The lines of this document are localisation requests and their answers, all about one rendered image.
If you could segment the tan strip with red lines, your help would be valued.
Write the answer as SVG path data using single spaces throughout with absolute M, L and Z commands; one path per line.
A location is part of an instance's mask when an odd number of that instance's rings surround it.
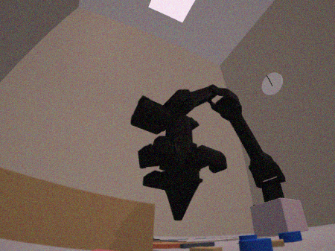
M 184 241 L 154 241 L 153 249 L 173 249 L 180 248 L 180 244 L 202 243 L 202 242 L 184 242 Z

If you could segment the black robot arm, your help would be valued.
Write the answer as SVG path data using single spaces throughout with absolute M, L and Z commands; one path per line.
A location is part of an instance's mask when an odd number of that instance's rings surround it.
M 217 95 L 219 101 L 212 100 Z M 249 170 L 257 187 L 262 188 L 264 202 L 284 198 L 281 183 L 286 182 L 278 164 L 262 151 L 254 134 L 242 116 L 238 96 L 225 88 L 211 84 L 203 89 L 190 91 L 178 89 L 164 105 L 141 96 L 131 118 L 131 125 L 156 135 L 166 130 L 165 136 L 158 136 L 153 145 L 143 146 L 138 152 L 139 167 L 160 166 L 171 162 L 181 164 L 181 153 L 176 140 L 171 144 L 167 136 L 183 133 L 193 138 L 192 130 L 200 124 L 187 114 L 200 104 L 209 102 L 211 108 L 231 123 L 246 152 L 249 154 Z M 277 176 L 277 177 L 276 177 Z M 272 179 L 273 177 L 276 177 Z M 264 180 L 270 179 L 266 182 Z

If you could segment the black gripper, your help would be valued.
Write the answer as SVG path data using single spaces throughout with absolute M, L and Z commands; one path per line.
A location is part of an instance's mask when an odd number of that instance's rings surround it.
M 143 177 L 143 185 L 165 190 L 174 220 L 182 220 L 199 184 L 203 182 L 199 171 L 209 165 L 213 173 L 227 169 L 225 155 L 205 145 L 193 143 L 193 139 L 183 133 L 167 136 L 172 144 L 175 140 L 179 144 L 181 164 L 171 162 L 160 165 L 165 171 L 153 171 Z

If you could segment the blue block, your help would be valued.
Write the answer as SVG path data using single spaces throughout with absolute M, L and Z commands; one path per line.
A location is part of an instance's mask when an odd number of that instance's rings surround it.
M 294 232 L 283 232 L 278 233 L 279 239 L 283 239 L 285 242 L 295 242 L 295 241 L 302 241 L 301 232 L 300 231 L 294 231 Z
M 240 240 L 248 240 L 248 239 L 257 239 L 257 235 L 241 235 L 239 236 Z
M 271 238 L 241 240 L 240 251 L 273 251 Z

